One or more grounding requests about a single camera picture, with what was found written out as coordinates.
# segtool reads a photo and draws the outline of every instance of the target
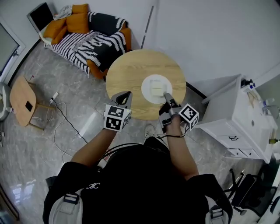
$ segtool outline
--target drawer handle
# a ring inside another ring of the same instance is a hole
[[[237,136],[234,136],[234,137],[228,137],[230,140],[232,140],[232,141],[236,141],[238,138],[237,138]]]

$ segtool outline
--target white cabinet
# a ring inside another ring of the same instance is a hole
[[[241,76],[223,90],[210,96],[201,128],[223,144],[233,157],[263,159],[269,163],[272,155],[273,131],[278,126],[272,116],[265,116],[256,90],[244,93]]]

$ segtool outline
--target white plate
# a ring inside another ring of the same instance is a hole
[[[160,81],[164,86],[164,92],[170,93],[172,95],[172,85],[170,81],[162,75],[150,75],[144,79],[141,86],[142,94],[146,100],[154,104],[165,103],[166,100],[164,96],[153,96],[151,94],[151,81]]]

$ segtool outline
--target power strip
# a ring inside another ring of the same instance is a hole
[[[59,95],[59,93],[56,92],[56,93],[52,96],[52,98],[49,100],[49,102],[50,102],[50,103],[53,103],[53,101],[58,97],[58,95]]]

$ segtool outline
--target faucet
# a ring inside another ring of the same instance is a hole
[[[262,108],[262,112],[267,116],[273,116],[272,114],[268,114],[268,110],[269,110],[270,107],[277,107],[278,108],[278,114],[277,114],[277,117],[276,117],[276,119],[278,119],[279,115],[280,115],[280,108],[277,105],[265,106],[265,107]]]

